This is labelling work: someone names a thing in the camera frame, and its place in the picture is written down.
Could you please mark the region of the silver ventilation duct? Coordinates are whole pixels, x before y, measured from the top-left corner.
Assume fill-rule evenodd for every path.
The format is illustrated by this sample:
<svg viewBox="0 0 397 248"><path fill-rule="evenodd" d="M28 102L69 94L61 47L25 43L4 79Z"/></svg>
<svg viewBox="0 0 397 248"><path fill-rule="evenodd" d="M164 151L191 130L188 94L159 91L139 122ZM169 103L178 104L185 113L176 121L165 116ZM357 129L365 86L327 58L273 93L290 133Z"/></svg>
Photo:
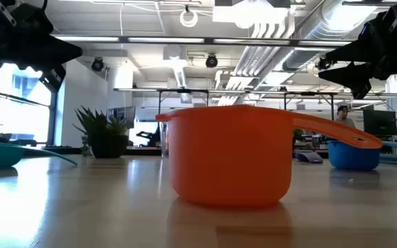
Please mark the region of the silver ventilation duct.
<svg viewBox="0 0 397 248"><path fill-rule="evenodd" d="M299 29L293 39L330 40L342 39L362 24L375 11L376 6L349 6L344 1L362 0L324 0Z"/></svg>

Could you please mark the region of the purple measuring cup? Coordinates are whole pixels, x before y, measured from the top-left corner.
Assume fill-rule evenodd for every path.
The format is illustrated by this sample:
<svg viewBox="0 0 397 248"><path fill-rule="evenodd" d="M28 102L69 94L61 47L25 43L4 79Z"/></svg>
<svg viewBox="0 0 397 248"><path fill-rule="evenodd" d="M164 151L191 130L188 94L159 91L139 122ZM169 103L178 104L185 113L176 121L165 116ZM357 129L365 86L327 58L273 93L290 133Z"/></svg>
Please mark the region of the purple measuring cup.
<svg viewBox="0 0 397 248"><path fill-rule="evenodd" d="M305 163L321 164L323 163L322 157L316 152L295 152L295 159Z"/></svg>

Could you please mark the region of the black computer monitor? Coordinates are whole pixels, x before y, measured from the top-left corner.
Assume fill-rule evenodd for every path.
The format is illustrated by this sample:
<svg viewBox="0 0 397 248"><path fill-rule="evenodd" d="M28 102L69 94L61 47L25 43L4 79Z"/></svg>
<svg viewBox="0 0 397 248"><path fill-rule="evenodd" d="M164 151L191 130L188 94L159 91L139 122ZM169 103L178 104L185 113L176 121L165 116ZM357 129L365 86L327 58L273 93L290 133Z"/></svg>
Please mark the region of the black computer monitor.
<svg viewBox="0 0 397 248"><path fill-rule="evenodd" d="M364 110L364 131L374 136L397 135L396 113L380 110Z"/></svg>

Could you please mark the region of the black station frame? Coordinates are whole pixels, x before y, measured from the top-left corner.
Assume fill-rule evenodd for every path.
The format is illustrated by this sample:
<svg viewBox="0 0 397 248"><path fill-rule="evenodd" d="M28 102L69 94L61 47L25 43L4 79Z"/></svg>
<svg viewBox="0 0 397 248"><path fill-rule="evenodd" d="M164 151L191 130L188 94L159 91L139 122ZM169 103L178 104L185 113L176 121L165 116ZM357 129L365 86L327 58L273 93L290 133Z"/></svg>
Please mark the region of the black station frame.
<svg viewBox="0 0 397 248"><path fill-rule="evenodd" d="M284 100L284 110L287 109L287 103L291 101L291 99L288 99L287 96L292 95L292 96L319 96L323 98L324 96L329 96L330 100L326 100L327 103L330 104L331 107L331 120L335 120L335 113L334 113L334 96L336 93L334 92L313 92L313 91L308 91L308 92L283 92L283 100Z"/></svg>

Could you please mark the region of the clear plastic basket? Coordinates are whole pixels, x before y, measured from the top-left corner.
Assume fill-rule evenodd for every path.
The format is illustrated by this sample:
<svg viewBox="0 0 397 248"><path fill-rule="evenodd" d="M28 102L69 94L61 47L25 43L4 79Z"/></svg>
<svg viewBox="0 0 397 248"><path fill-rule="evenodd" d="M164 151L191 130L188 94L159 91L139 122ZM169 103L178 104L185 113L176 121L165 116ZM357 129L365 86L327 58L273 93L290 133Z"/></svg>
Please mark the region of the clear plastic basket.
<svg viewBox="0 0 397 248"><path fill-rule="evenodd" d="M167 123L160 122L159 130L160 130L160 140L161 140L161 156L163 158L168 158L169 157L169 145L168 145L168 138L167 138L167 130L168 130Z"/></svg>

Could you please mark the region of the long ceiling light fixture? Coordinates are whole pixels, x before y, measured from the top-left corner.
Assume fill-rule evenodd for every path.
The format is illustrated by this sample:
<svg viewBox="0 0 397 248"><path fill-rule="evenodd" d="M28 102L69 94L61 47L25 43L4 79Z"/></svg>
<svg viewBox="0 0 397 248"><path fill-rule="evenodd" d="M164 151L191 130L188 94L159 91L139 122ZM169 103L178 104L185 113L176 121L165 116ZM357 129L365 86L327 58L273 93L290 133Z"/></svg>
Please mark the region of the long ceiling light fixture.
<svg viewBox="0 0 397 248"><path fill-rule="evenodd" d="M310 40L310 39L254 39L254 38L214 38L214 37L126 37L126 36L77 36L54 34L62 41L76 43L147 43L179 45L253 45L301 48L338 48L351 43L350 40Z"/></svg>

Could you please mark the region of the black aluminium table frame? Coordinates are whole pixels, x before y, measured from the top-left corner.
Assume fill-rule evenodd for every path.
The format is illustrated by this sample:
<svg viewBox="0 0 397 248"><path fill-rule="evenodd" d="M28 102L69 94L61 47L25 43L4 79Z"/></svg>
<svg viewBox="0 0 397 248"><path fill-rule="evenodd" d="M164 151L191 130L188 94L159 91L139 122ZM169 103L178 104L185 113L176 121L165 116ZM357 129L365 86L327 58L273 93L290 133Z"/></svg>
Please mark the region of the black aluminium table frame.
<svg viewBox="0 0 397 248"><path fill-rule="evenodd" d="M24 152L22 158L47 156L45 152L55 152L60 155L81 154L80 148L75 147L35 147L34 150ZM129 147L124 151L126 156L160 156L161 149L156 147ZM380 154L380 163L397 165L397 154Z"/></svg>

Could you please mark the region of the orange measuring cup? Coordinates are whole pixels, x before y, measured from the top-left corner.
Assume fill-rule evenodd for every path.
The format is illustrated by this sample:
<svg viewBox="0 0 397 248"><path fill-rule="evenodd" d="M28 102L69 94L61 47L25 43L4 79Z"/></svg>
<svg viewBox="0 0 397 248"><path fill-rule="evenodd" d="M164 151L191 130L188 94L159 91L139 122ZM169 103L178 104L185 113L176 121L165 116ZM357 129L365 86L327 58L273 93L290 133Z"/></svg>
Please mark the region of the orange measuring cup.
<svg viewBox="0 0 397 248"><path fill-rule="evenodd" d="M173 190L212 207L269 207L282 199L292 181L294 129L361 149L382 146L375 136L335 121L250 105L187 108L156 120L167 125Z"/></svg>

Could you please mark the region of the white ceiling conduit bundle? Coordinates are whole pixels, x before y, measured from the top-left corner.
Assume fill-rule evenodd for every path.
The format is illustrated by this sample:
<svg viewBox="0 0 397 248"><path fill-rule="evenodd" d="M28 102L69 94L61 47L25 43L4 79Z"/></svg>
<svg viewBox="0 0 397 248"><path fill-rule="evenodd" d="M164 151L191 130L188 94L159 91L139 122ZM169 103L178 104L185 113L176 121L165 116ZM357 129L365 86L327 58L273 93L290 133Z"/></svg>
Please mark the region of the white ceiling conduit bundle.
<svg viewBox="0 0 397 248"><path fill-rule="evenodd" d="M276 23L255 23L250 36L263 39L287 39L295 31L294 11L289 10ZM219 70L215 77L216 90L259 90L266 91L278 87L293 74L283 69L283 61L277 61L279 47L247 46L235 68L229 72L224 82L224 71Z"/></svg>

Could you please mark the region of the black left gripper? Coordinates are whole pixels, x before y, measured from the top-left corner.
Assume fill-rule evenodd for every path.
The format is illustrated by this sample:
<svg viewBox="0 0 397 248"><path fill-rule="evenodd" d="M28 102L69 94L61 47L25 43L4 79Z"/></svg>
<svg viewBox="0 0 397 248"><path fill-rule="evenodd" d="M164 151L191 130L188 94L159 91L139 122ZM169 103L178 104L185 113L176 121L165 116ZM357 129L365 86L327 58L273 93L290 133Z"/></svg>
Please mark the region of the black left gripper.
<svg viewBox="0 0 397 248"><path fill-rule="evenodd" d="M13 63L22 68L46 69L39 81L58 92L66 76L62 64L82 55L82 49L49 34L54 26L45 11L48 0L35 6L22 0L0 0L0 67ZM6 34L39 32L45 34Z"/></svg>

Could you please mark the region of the potted succulent plant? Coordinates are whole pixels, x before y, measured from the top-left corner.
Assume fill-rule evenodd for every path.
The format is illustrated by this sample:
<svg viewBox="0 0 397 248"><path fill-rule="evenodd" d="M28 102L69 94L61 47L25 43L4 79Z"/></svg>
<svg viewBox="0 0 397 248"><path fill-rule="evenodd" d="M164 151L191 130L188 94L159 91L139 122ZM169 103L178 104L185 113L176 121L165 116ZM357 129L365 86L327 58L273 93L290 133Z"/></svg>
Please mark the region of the potted succulent plant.
<svg viewBox="0 0 397 248"><path fill-rule="evenodd" d="M128 128L124 120L83 106L74 111L81 126L74 124L74 127L83 133L95 158L119 158L124 154L128 146Z"/></svg>

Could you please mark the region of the blue measuring cup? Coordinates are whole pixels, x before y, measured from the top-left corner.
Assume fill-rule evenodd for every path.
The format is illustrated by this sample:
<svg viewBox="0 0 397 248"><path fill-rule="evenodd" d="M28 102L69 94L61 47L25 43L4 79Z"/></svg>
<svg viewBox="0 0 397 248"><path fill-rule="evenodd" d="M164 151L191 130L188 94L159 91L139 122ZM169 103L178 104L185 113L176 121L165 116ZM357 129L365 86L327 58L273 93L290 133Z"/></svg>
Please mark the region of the blue measuring cup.
<svg viewBox="0 0 397 248"><path fill-rule="evenodd" d="M383 141L383 145L397 149L397 142ZM381 156L388 163L397 159L393 154L382 154L380 148L357 148L341 141L328 141L327 147L331 165L341 170L370 171L379 166Z"/></svg>

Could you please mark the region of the person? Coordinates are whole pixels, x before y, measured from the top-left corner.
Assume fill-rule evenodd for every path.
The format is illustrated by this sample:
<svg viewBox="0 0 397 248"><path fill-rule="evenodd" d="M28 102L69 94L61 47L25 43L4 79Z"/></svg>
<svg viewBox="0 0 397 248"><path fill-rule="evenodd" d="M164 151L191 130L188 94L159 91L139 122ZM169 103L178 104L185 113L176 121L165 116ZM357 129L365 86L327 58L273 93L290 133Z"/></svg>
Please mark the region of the person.
<svg viewBox="0 0 397 248"><path fill-rule="evenodd" d="M338 107L335 121L346 126L355 127L353 120L348 117L348 108L345 105Z"/></svg>

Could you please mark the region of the dark wall display screen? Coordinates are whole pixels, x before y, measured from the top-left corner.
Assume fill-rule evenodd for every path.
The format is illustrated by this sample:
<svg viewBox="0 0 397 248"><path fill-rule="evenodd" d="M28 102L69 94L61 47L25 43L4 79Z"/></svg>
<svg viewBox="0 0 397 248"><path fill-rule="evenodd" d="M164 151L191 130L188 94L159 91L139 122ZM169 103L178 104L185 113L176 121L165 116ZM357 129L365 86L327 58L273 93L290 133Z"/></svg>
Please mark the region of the dark wall display screen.
<svg viewBox="0 0 397 248"><path fill-rule="evenodd" d="M132 129L134 127L135 114L136 108L134 106L108 109L108 115L113 116L119 121L124 121L128 129Z"/></svg>

